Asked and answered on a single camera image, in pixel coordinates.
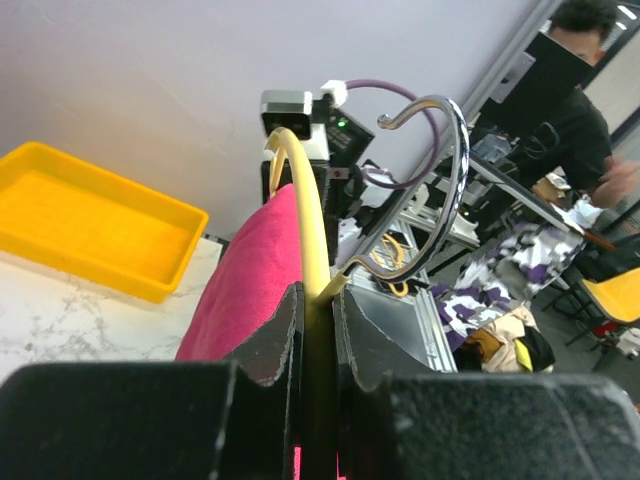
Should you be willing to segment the pink trousers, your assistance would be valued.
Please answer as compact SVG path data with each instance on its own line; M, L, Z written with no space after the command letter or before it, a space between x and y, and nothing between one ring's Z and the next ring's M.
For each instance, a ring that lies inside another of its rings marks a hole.
M177 350L230 374L212 479L292 479L304 302L295 189L286 185L237 232Z

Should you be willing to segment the yellow hanger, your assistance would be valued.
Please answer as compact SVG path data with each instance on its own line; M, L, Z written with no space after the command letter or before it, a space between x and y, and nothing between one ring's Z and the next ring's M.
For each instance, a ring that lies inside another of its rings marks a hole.
M445 240L461 204L468 178L470 142L466 120L453 100L441 95L424 96L411 102L395 117L380 116L378 124L383 129L396 130L429 108L444 112L454 130L455 153L449 190L428 241L409 264L396 271L381 269L367 255L357 255L337 274L331 274L325 257L327 242L321 201L308 156L295 134L285 127L276 128L267 140L265 148L274 154L269 190L276 190L283 167L290 166L298 211L304 291L300 438L300 476L303 479L333 479L337 473L339 413L334 297L344 288L350 272L357 266L393 283L419 272Z

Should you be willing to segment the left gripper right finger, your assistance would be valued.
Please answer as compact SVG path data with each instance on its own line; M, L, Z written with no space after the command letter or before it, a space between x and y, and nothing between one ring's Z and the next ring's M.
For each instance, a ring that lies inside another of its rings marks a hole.
M635 479L639 417L589 374L439 373L334 303L349 479Z

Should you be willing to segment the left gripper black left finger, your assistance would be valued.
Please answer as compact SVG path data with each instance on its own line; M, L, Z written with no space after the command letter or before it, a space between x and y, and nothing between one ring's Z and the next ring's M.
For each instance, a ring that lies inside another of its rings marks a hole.
M5 479L290 479L304 312L290 286L219 362L34 364L1 387Z

